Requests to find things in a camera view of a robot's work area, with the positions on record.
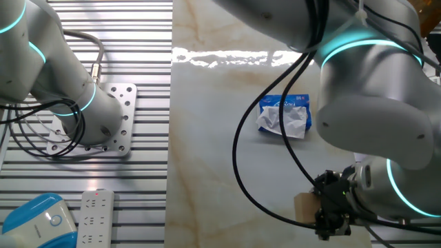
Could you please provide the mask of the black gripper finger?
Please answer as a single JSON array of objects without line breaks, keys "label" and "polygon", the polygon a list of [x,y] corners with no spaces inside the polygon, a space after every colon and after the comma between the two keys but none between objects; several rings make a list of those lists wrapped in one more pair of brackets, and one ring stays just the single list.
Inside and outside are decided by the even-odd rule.
[{"label": "black gripper finger", "polygon": [[313,194],[321,201],[330,201],[327,188],[331,184],[331,170],[326,170],[323,174],[314,179]]},{"label": "black gripper finger", "polygon": [[329,240],[332,236],[349,236],[350,224],[347,214],[326,211],[320,208],[315,213],[315,234],[320,240]]}]

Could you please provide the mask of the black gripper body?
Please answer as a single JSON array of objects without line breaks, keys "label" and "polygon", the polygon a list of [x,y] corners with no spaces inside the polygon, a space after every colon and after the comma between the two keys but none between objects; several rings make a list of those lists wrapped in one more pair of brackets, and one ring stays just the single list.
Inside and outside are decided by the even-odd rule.
[{"label": "black gripper body", "polygon": [[322,210],[326,224],[334,230],[355,223],[356,216],[347,198],[351,189],[349,177],[354,173],[353,165],[346,167],[342,172],[325,172]]}]

